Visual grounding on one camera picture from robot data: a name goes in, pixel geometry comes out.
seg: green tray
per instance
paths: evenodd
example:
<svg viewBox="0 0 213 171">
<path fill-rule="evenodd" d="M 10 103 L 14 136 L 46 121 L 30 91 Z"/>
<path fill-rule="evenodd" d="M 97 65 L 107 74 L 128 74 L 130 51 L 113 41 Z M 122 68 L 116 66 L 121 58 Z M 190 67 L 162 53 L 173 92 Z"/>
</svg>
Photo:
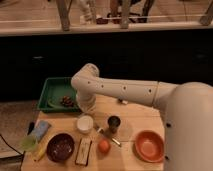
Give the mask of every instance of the green tray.
<svg viewBox="0 0 213 171">
<path fill-rule="evenodd" d="M 60 100 L 63 96 L 71 97 L 75 105 L 73 107 L 64 107 L 61 105 Z M 81 110 L 76 104 L 76 91 L 71 86 L 71 78 L 47 78 L 43 86 L 37 109 L 44 113 L 80 112 Z"/>
</svg>

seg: tiled floor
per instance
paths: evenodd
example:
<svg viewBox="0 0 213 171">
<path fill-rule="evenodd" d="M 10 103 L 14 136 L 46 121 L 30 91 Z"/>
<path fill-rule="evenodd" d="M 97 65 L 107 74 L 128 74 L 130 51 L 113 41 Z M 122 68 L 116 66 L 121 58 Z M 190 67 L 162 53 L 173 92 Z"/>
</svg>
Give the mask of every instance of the tiled floor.
<svg viewBox="0 0 213 171">
<path fill-rule="evenodd" d="M 141 13 L 145 0 L 133 5 L 131 12 Z M 196 21 L 207 10 L 211 0 L 155 0 L 148 22 Z M 96 11 L 107 16 L 109 0 L 96 0 Z M 69 13 L 73 25 L 79 25 L 82 15 L 76 0 Z M 3 0 L 0 2 L 0 29 L 12 27 L 59 26 L 55 0 Z"/>
<path fill-rule="evenodd" d="M 20 150 L 20 140 L 38 116 L 37 101 L 0 102 L 0 134 L 8 144 Z M 17 155 L 0 138 L 0 171 L 20 171 L 21 162 L 4 157 Z"/>
</svg>

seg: wooden table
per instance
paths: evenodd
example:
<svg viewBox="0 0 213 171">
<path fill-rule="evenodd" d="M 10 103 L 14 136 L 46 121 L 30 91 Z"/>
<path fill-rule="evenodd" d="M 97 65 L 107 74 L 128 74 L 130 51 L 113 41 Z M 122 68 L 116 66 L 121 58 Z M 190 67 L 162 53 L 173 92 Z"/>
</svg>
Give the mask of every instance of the wooden table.
<svg viewBox="0 0 213 171">
<path fill-rule="evenodd" d="M 157 110 L 133 103 L 121 104 L 117 99 L 97 95 L 94 120 L 103 128 L 107 128 L 107 118 L 110 115 L 118 115 L 121 118 L 121 125 L 115 138 L 122 142 L 122 148 L 111 143 L 111 150 L 108 155 L 103 156 L 97 150 L 97 143 L 103 137 L 95 130 L 88 135 L 79 133 L 76 129 L 77 113 L 53 113 L 44 114 L 40 112 L 38 120 L 46 120 L 52 127 L 45 137 L 52 137 L 57 133 L 69 133 L 75 140 L 73 155 L 64 164 L 50 161 L 46 154 L 39 161 L 34 162 L 32 155 L 26 153 L 22 164 L 22 171 L 112 171 L 112 170 L 140 170 L 154 171 L 162 170 L 163 164 L 152 164 L 142 161 L 134 149 L 134 139 L 142 130 L 154 130 L 164 137 L 164 128 L 160 114 Z M 89 137 L 93 143 L 89 154 L 87 167 L 75 165 L 75 158 L 79 141 L 82 137 Z"/>
</svg>

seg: brown bowl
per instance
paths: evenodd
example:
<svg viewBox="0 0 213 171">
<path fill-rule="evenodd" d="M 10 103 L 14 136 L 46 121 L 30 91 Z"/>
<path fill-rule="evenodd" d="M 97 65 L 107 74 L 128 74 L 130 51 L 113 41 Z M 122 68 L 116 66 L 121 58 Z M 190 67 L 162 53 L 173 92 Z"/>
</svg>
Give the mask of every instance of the brown bowl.
<svg viewBox="0 0 213 171">
<path fill-rule="evenodd" d="M 135 148 L 142 160 L 159 163 L 163 161 L 164 141 L 154 131 L 141 131 L 135 139 Z"/>
<path fill-rule="evenodd" d="M 47 156 L 51 161 L 64 162 L 74 151 L 74 140 L 69 134 L 55 135 L 47 145 Z"/>
</svg>

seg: orange plastic bowl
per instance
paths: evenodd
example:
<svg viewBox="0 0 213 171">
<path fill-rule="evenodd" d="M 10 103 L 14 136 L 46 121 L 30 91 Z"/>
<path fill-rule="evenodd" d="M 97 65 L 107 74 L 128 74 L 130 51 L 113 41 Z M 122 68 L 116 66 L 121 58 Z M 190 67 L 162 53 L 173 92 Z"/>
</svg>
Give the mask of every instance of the orange plastic bowl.
<svg viewBox="0 0 213 171">
<path fill-rule="evenodd" d="M 163 161 L 164 141 L 154 131 L 141 131 L 135 139 L 135 148 L 142 160 L 159 163 Z"/>
</svg>

